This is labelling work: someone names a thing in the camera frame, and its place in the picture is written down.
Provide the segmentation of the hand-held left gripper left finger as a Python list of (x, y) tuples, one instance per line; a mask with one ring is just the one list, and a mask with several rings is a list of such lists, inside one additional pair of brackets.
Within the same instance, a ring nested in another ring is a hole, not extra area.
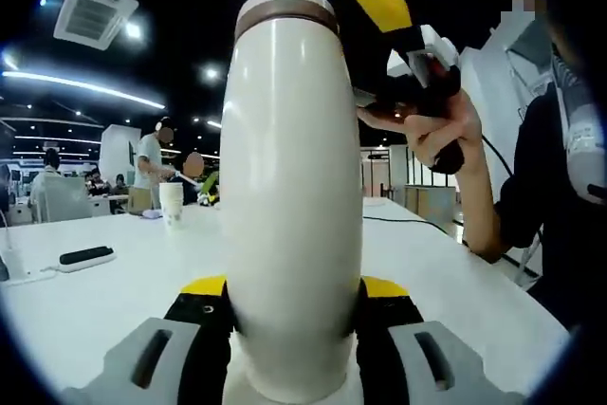
[(226, 277), (183, 287), (164, 318), (110, 348), (101, 373), (61, 392), (63, 404), (221, 404), (235, 317)]

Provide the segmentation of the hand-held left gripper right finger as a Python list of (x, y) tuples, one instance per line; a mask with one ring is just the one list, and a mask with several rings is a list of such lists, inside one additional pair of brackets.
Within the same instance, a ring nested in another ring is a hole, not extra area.
[(483, 360), (440, 322), (425, 322), (401, 285), (360, 279), (353, 313), (365, 404), (522, 404), (485, 375)]

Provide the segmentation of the person's right hand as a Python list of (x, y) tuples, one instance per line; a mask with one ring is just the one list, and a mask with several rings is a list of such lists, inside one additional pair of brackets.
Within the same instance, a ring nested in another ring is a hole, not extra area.
[(436, 164), (438, 154), (455, 140), (464, 155), (464, 165), (457, 176), (488, 174), (482, 124), (469, 94), (460, 89), (448, 98), (447, 108), (445, 119), (405, 115), (403, 109), (399, 111), (400, 118), (373, 114), (364, 107), (358, 107), (357, 114), (369, 127), (403, 134), (420, 162), (428, 167)]

